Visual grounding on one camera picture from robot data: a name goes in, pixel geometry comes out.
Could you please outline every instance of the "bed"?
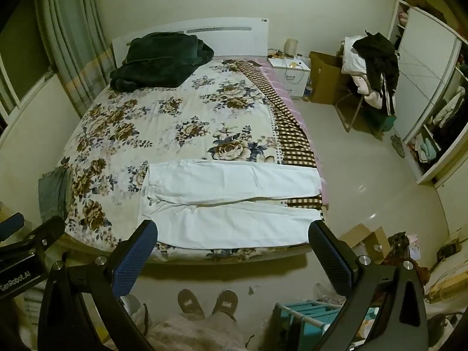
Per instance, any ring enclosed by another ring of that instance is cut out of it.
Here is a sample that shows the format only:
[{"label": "bed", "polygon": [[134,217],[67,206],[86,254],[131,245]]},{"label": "bed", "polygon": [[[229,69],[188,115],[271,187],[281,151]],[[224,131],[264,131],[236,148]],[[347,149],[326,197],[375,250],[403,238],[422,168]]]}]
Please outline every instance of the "bed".
[{"label": "bed", "polygon": [[[116,64],[128,43],[155,31],[196,34],[215,55],[179,88],[130,93],[109,86],[95,99],[65,146],[60,165],[72,171],[66,233],[75,244],[110,252],[137,228],[148,164],[174,159],[321,164],[300,113],[265,57],[268,21],[205,18],[153,27],[113,41]],[[322,194],[275,204],[321,210]],[[256,261],[310,251],[287,247],[190,250],[158,243],[152,262],[205,264]]]}]

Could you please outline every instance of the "foot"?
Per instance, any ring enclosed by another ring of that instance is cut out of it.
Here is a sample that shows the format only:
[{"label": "foot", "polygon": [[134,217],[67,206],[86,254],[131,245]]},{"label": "foot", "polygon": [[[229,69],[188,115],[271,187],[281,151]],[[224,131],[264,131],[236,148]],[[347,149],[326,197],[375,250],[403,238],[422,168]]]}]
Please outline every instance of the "foot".
[{"label": "foot", "polygon": [[221,292],[216,304],[214,305],[213,314],[221,311],[234,319],[234,313],[237,309],[237,295],[232,290],[226,289]]},{"label": "foot", "polygon": [[200,303],[195,297],[195,294],[193,294],[190,290],[181,290],[177,296],[177,302],[179,302],[179,306],[182,309],[182,312],[186,314],[201,313],[204,317],[202,306],[200,306]]}]

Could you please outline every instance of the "wardrobe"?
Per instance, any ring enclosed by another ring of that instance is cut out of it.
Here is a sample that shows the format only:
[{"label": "wardrobe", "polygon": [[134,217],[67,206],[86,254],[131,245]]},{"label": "wardrobe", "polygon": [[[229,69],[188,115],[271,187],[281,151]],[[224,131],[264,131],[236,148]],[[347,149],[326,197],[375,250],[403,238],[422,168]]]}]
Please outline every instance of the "wardrobe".
[{"label": "wardrobe", "polygon": [[[460,90],[467,94],[460,101],[468,100],[468,78],[463,74],[468,75],[468,65],[460,64],[460,55],[468,63],[468,42],[436,17],[403,0],[396,2],[388,39],[400,56],[394,128],[404,142],[417,183],[434,184],[450,236],[456,236],[468,226],[468,117],[459,126],[460,133],[443,144],[435,123],[441,107]],[[422,162],[415,151],[417,139],[430,143],[437,153],[434,160]]]},{"label": "wardrobe", "polygon": [[[405,20],[399,19],[401,13]],[[396,2],[388,39],[396,44],[400,56],[394,128],[405,144],[406,158],[417,183],[432,181],[438,187],[454,172],[454,159],[460,157],[468,140],[466,125],[449,146],[440,146],[434,136],[438,128],[433,124],[441,107],[460,86],[468,85],[457,63],[463,53],[468,62],[468,42],[436,17],[403,0]],[[429,143],[437,155],[431,162],[424,161],[415,151],[418,139]]]}]

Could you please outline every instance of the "floor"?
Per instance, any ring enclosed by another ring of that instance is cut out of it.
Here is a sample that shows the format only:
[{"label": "floor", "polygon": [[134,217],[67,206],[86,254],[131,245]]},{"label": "floor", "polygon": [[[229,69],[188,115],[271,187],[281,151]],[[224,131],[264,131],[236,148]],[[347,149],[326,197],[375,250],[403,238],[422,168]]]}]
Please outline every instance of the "floor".
[{"label": "floor", "polygon": [[[297,102],[324,165],[330,207],[329,228],[339,236],[357,223],[383,226],[388,236],[399,231],[418,235],[420,264],[432,266],[448,238],[441,202],[431,186],[418,186],[408,162],[390,144],[375,139],[358,121],[346,133],[333,106]],[[225,288],[239,297],[236,317],[249,349],[262,342],[275,302],[316,298],[316,283],[327,278],[313,253],[243,265],[148,265],[132,293],[146,302],[153,321],[179,312],[177,293],[191,289],[206,313]]]}]

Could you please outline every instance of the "white headboard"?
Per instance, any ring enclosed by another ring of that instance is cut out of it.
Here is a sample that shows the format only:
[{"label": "white headboard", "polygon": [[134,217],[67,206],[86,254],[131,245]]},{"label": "white headboard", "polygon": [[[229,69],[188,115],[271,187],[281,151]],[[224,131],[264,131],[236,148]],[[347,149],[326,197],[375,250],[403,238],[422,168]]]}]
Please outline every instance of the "white headboard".
[{"label": "white headboard", "polygon": [[132,39],[152,32],[195,34],[214,50],[215,56],[266,56],[268,50],[268,20],[266,18],[200,18],[150,27],[115,38],[112,41],[112,47],[117,67],[127,56]]}]

